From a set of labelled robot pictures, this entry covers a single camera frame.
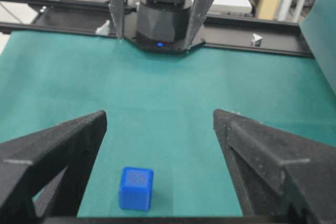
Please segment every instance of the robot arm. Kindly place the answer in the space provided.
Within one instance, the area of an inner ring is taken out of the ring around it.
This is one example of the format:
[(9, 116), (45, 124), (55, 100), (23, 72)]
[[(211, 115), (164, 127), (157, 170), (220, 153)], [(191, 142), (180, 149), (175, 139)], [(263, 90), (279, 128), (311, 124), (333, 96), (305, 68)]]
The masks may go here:
[[(206, 13), (214, 0), (140, 0), (135, 26), (141, 41), (169, 44), (173, 51), (193, 46)], [(118, 38), (124, 37), (124, 0), (110, 0), (110, 11)]]

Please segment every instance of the green mat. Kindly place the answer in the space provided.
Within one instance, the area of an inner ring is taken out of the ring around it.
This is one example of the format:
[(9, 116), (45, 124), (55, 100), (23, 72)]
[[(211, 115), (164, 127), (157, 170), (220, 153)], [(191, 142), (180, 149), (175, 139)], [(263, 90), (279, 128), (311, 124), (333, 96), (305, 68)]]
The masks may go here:
[(336, 4), (335, 0), (317, 0), (301, 30), (336, 94)]
[[(336, 145), (336, 97), (314, 60), (13, 33), (0, 56), (1, 141), (98, 109), (108, 116), (80, 216), (241, 215), (212, 127), (216, 108)], [(154, 170), (149, 212), (118, 207), (122, 168)]]

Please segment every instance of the cable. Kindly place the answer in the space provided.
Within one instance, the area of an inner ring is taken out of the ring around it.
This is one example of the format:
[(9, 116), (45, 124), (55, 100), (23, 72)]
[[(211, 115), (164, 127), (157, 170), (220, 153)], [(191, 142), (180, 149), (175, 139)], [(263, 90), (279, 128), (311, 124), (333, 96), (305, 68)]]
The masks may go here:
[(9, 9), (7, 9), (6, 6), (3, 5), (3, 3), (0, 2), (0, 6), (2, 6), (2, 8), (8, 12), (8, 14), (10, 14), (13, 18), (15, 18), (20, 24), (23, 24), (23, 22), (14, 15), (14, 13), (12, 13)]

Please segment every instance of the blue cube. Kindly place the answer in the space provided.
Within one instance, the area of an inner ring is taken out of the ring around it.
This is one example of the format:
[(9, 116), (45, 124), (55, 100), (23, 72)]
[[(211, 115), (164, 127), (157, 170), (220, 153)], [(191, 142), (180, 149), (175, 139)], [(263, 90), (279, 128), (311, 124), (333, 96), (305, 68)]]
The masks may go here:
[(154, 172), (150, 169), (125, 167), (119, 189), (122, 209), (148, 211), (151, 207)]

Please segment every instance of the green table surface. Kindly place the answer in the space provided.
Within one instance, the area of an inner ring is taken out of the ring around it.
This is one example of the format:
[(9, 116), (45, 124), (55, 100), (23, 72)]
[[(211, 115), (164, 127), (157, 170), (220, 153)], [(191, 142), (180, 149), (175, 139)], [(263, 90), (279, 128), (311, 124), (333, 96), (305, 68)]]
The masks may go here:
[[(79, 216), (241, 215), (213, 131), (217, 108), (336, 145), (336, 97), (311, 59), (209, 48), (162, 55), (22, 31), (0, 56), (0, 101), (1, 141), (107, 112)], [(118, 207), (125, 166), (154, 170), (149, 212)]]
[(301, 30), (336, 94), (336, 4), (335, 0), (317, 0)]

